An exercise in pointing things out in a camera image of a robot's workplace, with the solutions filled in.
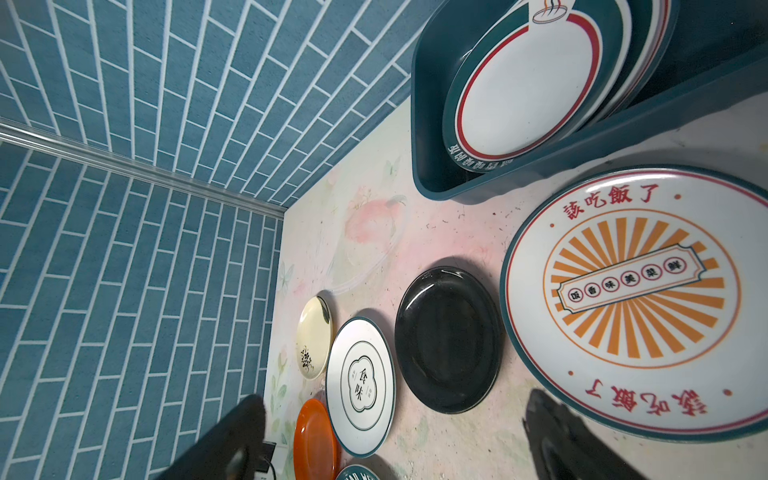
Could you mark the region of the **green red rim plate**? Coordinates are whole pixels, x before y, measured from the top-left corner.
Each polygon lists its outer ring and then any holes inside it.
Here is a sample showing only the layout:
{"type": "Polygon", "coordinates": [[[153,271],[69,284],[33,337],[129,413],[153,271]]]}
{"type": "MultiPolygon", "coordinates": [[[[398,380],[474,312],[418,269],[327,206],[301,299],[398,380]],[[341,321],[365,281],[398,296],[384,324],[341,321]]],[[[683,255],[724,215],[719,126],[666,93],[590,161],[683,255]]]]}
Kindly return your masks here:
{"type": "Polygon", "coordinates": [[[447,92],[442,136],[485,173],[578,130],[626,60],[626,1],[519,1],[475,44],[447,92]]]}

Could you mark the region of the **orange sunburst plate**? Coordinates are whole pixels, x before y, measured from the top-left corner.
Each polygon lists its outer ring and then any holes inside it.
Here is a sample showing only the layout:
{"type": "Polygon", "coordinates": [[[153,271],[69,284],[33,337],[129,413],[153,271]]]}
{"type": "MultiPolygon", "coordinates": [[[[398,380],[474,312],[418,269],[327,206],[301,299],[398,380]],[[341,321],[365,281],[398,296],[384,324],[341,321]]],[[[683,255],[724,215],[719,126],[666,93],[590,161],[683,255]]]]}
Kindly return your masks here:
{"type": "Polygon", "coordinates": [[[632,167],[556,192],[500,279],[518,356],[555,397],[632,435],[767,428],[767,191],[714,170],[632,167]]]}

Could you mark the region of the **small green rim plate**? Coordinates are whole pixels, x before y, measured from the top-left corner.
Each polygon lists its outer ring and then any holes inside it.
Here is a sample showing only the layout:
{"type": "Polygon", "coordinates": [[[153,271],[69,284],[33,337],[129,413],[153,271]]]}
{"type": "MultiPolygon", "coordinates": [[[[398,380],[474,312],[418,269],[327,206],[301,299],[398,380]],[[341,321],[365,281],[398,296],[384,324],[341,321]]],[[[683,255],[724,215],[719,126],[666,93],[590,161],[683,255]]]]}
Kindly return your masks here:
{"type": "Polygon", "coordinates": [[[629,50],[616,83],[588,126],[630,105],[653,76],[675,29],[679,1],[629,0],[628,4],[632,21],[629,50]]]}

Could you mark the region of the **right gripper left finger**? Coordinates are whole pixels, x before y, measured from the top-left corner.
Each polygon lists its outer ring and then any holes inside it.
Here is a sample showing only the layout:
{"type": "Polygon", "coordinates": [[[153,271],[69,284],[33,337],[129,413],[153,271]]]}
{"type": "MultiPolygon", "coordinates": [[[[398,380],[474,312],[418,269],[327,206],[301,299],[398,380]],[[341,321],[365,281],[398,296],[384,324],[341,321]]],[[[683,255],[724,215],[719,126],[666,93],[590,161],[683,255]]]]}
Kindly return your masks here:
{"type": "Polygon", "coordinates": [[[254,479],[265,430],[263,398],[248,395],[159,479],[254,479]]]}

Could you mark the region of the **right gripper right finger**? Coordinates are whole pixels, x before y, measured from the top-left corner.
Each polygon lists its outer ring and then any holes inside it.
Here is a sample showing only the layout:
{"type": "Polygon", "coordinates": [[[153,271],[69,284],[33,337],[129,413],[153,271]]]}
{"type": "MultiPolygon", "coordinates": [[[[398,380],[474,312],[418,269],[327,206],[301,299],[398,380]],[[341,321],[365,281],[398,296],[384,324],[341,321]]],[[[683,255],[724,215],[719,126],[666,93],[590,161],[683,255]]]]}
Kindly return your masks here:
{"type": "Polygon", "coordinates": [[[523,427],[541,480],[645,478],[541,389],[530,392],[523,427]]]}

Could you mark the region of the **white plate flower outline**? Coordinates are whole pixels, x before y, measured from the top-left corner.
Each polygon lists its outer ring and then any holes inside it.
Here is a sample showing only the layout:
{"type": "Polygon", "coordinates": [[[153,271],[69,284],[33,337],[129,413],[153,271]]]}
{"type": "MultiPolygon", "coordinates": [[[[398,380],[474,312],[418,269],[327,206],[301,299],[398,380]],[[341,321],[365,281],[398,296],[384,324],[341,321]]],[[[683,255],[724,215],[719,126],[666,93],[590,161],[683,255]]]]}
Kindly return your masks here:
{"type": "Polygon", "coordinates": [[[334,340],[325,376],[331,426],[348,454],[366,458],[382,446],[396,396],[393,356],[382,330],[366,317],[348,320],[334,340]]]}

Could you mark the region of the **black plate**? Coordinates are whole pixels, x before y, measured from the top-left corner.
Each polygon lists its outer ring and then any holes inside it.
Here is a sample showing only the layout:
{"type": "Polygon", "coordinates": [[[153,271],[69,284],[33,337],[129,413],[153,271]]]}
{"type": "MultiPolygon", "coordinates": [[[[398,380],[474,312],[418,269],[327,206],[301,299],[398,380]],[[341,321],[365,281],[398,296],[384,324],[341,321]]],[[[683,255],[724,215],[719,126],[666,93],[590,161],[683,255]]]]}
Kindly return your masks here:
{"type": "Polygon", "coordinates": [[[396,315],[395,350],[416,398],[460,414],[491,391],[503,357],[497,301],[470,272],[437,266],[406,289],[396,315]]]}

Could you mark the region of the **green rim lettered plate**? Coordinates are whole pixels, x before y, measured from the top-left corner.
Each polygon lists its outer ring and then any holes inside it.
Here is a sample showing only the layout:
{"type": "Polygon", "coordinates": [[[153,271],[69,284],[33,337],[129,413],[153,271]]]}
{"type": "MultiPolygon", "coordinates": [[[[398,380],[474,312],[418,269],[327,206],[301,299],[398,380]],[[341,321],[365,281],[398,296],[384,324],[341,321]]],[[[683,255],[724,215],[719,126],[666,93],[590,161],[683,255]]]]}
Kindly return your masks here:
{"type": "Polygon", "coordinates": [[[336,480],[380,480],[380,478],[364,465],[350,464],[339,472],[336,480]]]}

